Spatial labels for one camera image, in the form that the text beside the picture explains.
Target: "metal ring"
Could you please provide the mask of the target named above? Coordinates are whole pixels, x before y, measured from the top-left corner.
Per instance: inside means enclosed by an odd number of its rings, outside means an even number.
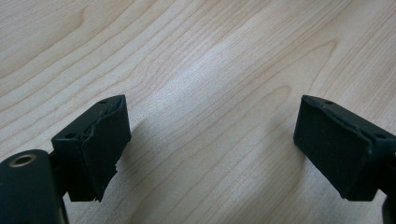
[[[37,158],[35,154],[25,154],[21,155],[9,163],[10,167],[21,167],[27,165]]]

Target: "circular hole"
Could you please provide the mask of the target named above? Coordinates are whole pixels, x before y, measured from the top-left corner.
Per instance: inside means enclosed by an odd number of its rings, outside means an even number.
[[[36,158],[35,154],[21,155],[18,158],[15,158],[12,162],[10,162],[9,166],[21,167],[21,166],[27,165],[30,162],[34,161],[35,158]]]
[[[386,137],[384,134],[382,134],[382,133],[376,133],[375,136],[378,137],[378,138],[382,138],[382,139],[387,138],[387,137]]]
[[[77,136],[76,133],[68,133],[65,137],[66,137],[66,138],[74,138],[74,137],[76,137],[76,136]]]

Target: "wooden table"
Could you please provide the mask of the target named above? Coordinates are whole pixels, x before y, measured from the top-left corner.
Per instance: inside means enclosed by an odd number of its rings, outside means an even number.
[[[396,3],[2,1],[0,159],[125,94],[132,141],[71,223],[381,223],[293,144],[303,94],[396,133]]]

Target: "light wood tabletop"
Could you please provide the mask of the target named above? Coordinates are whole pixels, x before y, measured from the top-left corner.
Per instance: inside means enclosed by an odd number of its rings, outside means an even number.
[[[126,95],[118,173],[64,196],[71,223],[382,223],[292,136],[303,94],[396,133],[394,0],[3,0],[0,80],[1,161]]]

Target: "wood grain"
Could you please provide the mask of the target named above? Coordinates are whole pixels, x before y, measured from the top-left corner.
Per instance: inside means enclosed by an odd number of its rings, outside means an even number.
[[[133,139],[71,223],[381,223],[292,142],[300,97],[396,133],[396,2],[2,1],[0,157],[127,97]]]

